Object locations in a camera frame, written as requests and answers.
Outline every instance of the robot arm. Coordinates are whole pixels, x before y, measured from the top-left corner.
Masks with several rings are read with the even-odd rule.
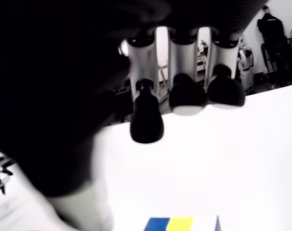
[[[89,203],[97,197],[90,159],[93,135],[116,107],[107,86],[128,74],[129,61],[117,50],[120,43],[126,39],[129,44],[131,136],[155,142],[164,132],[156,27],[169,31],[174,113],[193,115],[208,103],[242,106],[244,90],[234,80],[239,38],[265,2],[212,0],[203,3],[202,11],[196,0],[0,3],[0,150],[15,158],[55,210],[79,229],[109,230],[102,228],[109,222],[98,218],[102,209]],[[195,82],[203,26],[212,32],[204,89]],[[22,153],[21,144],[27,147]],[[48,169],[44,161],[32,162],[33,155],[47,153],[53,153]]]

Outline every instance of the white wall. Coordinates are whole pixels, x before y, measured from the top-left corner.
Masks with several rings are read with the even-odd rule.
[[[271,14],[283,22],[285,36],[290,38],[290,32],[292,30],[292,0],[270,0],[267,3],[267,6],[270,8]],[[247,44],[252,48],[254,54],[253,71],[255,73],[267,73],[267,68],[264,65],[261,53],[261,44],[264,41],[261,33],[257,28],[257,20],[261,19],[263,16],[263,11],[260,11],[244,31]]]

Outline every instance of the person in dark clothing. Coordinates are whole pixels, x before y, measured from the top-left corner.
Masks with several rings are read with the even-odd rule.
[[[267,6],[264,6],[263,10],[265,14],[262,19],[257,21],[257,26],[262,33],[270,61],[277,64],[278,73],[275,82],[283,84],[284,76],[282,71],[284,70],[284,63],[288,58],[288,43],[284,34],[284,26],[278,18],[271,15],[270,9]]]

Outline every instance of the white tabletop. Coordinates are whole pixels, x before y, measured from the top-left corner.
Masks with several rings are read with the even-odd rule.
[[[143,231],[150,217],[216,214],[225,231],[292,231],[292,86],[249,96],[240,109],[208,106],[163,120],[164,137],[154,144],[133,142],[129,123],[96,138],[115,231]],[[0,213],[1,230],[68,231],[39,195],[17,190],[29,186],[14,170],[0,211],[24,206]],[[36,227],[28,224],[34,219]]]

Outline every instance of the colored block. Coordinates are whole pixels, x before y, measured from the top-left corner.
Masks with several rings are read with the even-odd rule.
[[[221,231],[221,225],[219,221],[219,216],[217,216],[217,223],[215,225],[215,231]]]
[[[165,231],[169,220],[169,218],[151,218],[144,231]]]
[[[166,231],[190,231],[193,218],[171,218]]]

